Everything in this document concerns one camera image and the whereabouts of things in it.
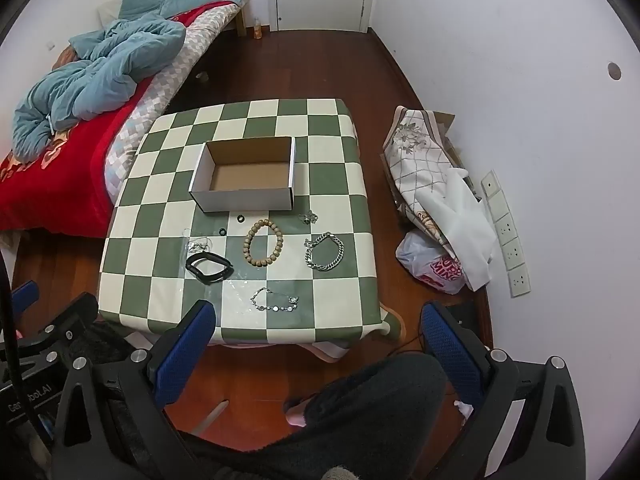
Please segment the black watch band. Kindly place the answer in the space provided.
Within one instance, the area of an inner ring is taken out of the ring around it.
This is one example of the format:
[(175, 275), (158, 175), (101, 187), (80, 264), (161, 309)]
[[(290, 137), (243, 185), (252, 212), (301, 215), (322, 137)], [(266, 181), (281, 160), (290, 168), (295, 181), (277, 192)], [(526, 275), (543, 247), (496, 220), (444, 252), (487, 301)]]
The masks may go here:
[(231, 278), (234, 266), (227, 258), (213, 252), (196, 252), (186, 258), (186, 270), (200, 283), (211, 285)]

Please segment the small silver pendant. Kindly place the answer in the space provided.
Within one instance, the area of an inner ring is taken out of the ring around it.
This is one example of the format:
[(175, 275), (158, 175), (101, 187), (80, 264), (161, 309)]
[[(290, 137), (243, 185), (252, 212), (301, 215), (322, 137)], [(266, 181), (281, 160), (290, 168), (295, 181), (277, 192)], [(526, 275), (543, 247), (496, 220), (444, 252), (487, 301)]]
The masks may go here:
[(305, 224), (313, 224), (318, 221), (318, 216), (312, 210), (308, 210), (306, 212), (303, 212), (299, 216), (299, 219), (302, 220)]

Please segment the red bed cover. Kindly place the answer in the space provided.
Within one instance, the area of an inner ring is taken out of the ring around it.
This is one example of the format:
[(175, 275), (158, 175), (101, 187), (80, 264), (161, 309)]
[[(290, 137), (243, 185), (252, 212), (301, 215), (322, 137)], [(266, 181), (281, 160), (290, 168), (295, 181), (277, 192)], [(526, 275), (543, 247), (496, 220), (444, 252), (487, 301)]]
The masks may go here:
[[(187, 28), (204, 11), (229, 3), (206, 4), (179, 15), (177, 21)], [(31, 164), (6, 156), (1, 163), (2, 232), (43, 229), (69, 236), (106, 237), (113, 204), (104, 183), (105, 156), (152, 78), (142, 81), (118, 110), (57, 134)]]

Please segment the black trouser leg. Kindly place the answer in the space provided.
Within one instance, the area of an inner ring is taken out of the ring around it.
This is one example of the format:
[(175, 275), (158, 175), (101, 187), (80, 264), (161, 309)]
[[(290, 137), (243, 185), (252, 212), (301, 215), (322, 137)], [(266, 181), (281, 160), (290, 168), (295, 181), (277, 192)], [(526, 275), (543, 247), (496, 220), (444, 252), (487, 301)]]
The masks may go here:
[(181, 435), (207, 479), (408, 479), (444, 403), (447, 376), (426, 353), (404, 352), (330, 382), (312, 396), (305, 426), (259, 450)]

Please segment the white plastic shopping bag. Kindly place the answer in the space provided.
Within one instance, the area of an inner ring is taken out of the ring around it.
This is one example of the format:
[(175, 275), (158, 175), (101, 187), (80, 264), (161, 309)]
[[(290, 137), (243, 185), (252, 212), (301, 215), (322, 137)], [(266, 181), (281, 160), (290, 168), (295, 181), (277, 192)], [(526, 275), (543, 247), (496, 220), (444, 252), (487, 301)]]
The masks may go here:
[(465, 286), (459, 263), (419, 230), (408, 232), (396, 248), (396, 259), (418, 281), (439, 292), (457, 295)]

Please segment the white cloth sheet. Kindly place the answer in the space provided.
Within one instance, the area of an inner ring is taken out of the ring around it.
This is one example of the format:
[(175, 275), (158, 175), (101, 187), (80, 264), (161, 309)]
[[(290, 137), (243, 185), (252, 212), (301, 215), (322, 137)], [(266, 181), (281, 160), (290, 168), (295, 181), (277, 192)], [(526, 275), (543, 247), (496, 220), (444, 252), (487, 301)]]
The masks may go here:
[(416, 198), (446, 237), (460, 262), (469, 289), (476, 292), (490, 281), (489, 263), (494, 258), (497, 235), (465, 178), (461, 168), (446, 171), (442, 193), (419, 188)]

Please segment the green white checkered tablecloth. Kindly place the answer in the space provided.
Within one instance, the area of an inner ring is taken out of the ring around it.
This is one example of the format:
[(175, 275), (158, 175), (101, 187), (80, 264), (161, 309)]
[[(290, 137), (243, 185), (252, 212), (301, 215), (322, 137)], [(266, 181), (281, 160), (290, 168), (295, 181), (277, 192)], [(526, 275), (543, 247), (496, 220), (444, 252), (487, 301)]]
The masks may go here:
[[(209, 141), (295, 140), (290, 211), (204, 214), (189, 193)], [(318, 221), (299, 216), (312, 210)], [(186, 258), (213, 252), (231, 278), (204, 285)], [(300, 344), (339, 359), (371, 334), (400, 335), (378, 300), (373, 236), (356, 128), (339, 99), (218, 104), (157, 118), (115, 202), (98, 304), (109, 321), (152, 334), (194, 302), (216, 311), (217, 344)]]

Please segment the white cardboard box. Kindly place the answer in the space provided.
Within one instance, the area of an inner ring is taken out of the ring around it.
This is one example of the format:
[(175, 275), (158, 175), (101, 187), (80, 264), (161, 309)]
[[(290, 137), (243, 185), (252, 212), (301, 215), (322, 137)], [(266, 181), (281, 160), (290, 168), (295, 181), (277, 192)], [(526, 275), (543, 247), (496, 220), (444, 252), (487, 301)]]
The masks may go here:
[(204, 214), (290, 211), (294, 206), (295, 140), (264, 136), (202, 146), (189, 193)]

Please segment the teal blue blanket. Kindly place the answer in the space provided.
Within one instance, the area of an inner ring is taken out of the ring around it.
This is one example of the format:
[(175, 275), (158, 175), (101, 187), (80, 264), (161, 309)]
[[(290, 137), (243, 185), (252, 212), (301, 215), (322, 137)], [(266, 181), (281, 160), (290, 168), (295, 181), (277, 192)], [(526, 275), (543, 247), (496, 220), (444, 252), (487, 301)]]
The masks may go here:
[(163, 70), (182, 49), (186, 25), (176, 17), (215, 2), (244, 0), (120, 0), (114, 21), (70, 38), (75, 59), (42, 77), (15, 109), (14, 157), (29, 164), (55, 133), (126, 104), (140, 81)]

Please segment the floral patterned fabric bag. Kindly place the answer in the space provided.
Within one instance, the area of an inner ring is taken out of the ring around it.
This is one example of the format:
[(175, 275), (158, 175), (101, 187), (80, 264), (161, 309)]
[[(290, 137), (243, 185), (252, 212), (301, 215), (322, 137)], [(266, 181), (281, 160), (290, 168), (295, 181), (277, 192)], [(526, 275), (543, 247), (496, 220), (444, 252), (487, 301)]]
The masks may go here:
[(409, 110), (399, 105), (382, 146), (382, 163), (398, 214), (412, 223), (450, 256), (454, 250), (435, 220), (420, 204), (421, 188), (442, 192), (446, 171), (461, 167), (457, 150), (447, 138), (454, 115)]

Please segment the grey checkered quilt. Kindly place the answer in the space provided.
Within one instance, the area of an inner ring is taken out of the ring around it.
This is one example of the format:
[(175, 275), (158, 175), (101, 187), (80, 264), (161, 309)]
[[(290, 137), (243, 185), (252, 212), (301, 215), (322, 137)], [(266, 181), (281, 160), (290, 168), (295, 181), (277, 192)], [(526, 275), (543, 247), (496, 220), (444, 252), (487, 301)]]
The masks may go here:
[(112, 204), (117, 200), (144, 136), (165, 113), (198, 60), (240, 11), (239, 6), (229, 3), (200, 14), (186, 28), (186, 38), (178, 55), (151, 79), (105, 156), (104, 183)]

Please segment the orange bottle on floor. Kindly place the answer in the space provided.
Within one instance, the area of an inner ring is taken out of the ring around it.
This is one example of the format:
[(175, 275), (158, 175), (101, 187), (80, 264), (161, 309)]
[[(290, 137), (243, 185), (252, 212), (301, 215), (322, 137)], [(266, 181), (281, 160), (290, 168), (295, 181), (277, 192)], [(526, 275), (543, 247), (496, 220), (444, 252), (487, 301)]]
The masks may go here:
[(262, 23), (256, 18), (253, 26), (253, 37), (255, 40), (262, 39)]

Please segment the white wall socket strip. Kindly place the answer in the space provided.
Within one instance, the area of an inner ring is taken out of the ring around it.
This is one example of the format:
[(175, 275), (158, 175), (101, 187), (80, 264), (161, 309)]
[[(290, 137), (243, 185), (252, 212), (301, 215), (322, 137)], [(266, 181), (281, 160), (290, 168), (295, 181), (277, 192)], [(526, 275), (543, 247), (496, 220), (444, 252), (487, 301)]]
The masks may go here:
[(512, 298), (530, 293), (528, 269), (518, 230), (496, 174), (490, 170), (480, 181), (497, 233)]

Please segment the wooden bed frame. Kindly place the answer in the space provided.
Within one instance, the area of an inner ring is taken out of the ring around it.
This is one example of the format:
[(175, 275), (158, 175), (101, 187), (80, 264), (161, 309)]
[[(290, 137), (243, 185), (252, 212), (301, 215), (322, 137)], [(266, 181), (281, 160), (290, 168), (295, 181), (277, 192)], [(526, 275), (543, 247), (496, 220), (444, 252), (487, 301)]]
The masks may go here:
[(230, 18), (227, 24), (220, 32), (235, 32), (239, 37), (247, 36), (246, 19), (244, 16), (244, 9), (240, 8), (238, 12)]

